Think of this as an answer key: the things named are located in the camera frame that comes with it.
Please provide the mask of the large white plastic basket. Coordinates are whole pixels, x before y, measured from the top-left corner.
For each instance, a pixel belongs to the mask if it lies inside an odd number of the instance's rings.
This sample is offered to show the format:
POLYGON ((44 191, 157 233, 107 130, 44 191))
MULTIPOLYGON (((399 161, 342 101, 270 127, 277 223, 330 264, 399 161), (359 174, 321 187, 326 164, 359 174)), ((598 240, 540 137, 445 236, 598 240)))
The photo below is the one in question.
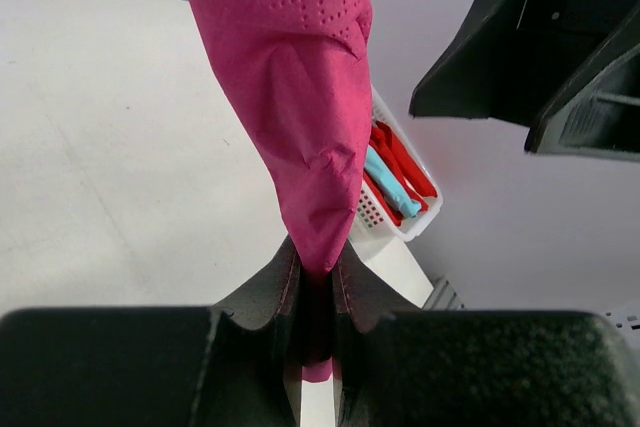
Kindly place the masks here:
POLYGON ((350 233, 354 242, 409 242, 434 220, 443 196, 378 93, 363 182, 350 233))

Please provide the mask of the aluminium frame rail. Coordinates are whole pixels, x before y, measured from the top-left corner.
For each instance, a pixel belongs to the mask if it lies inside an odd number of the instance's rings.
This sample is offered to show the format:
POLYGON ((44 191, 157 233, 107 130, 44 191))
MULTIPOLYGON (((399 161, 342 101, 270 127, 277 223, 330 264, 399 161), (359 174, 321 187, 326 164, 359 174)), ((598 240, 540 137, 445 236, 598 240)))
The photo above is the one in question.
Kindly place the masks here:
POLYGON ((449 280, 442 276, 438 278, 429 297, 422 306, 425 311, 435 310, 465 310, 466 305, 457 294, 449 280))

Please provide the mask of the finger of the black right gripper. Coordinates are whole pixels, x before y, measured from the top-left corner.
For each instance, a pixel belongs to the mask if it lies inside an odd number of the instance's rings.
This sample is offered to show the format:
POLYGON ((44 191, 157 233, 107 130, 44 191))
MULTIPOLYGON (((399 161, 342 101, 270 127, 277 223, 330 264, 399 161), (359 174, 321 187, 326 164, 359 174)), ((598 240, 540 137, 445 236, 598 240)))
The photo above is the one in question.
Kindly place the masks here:
POLYGON ((639 0, 474 0, 409 112, 530 126, 638 45, 639 0))
POLYGON ((537 155, 639 160, 639 7, 556 91, 530 128, 537 155))

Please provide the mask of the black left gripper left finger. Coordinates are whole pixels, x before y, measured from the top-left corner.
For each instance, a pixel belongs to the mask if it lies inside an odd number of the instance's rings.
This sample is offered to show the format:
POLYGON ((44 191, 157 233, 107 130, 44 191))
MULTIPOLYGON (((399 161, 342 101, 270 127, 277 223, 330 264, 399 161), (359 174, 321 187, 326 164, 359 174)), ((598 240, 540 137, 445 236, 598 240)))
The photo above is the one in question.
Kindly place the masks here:
POLYGON ((291 241, 213 305, 25 308, 1 319, 5 426, 296 426, 291 241))

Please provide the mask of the pink paper napkin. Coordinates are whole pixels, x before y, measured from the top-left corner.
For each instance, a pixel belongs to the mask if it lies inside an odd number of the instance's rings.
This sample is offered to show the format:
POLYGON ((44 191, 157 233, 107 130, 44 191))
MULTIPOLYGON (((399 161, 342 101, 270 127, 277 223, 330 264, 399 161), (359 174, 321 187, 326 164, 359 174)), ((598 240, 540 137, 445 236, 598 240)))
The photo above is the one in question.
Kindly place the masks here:
POLYGON ((371 130, 370 0, 189 0, 315 287, 352 228, 371 130))

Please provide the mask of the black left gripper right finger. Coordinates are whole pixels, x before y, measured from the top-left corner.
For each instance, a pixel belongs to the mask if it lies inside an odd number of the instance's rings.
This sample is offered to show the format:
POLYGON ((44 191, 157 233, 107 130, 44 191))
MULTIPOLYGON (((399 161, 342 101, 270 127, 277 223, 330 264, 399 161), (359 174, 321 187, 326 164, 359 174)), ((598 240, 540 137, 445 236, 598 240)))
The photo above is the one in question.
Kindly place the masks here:
POLYGON ((601 316, 423 310, 346 246, 332 272, 340 426, 635 426, 639 369, 601 316))

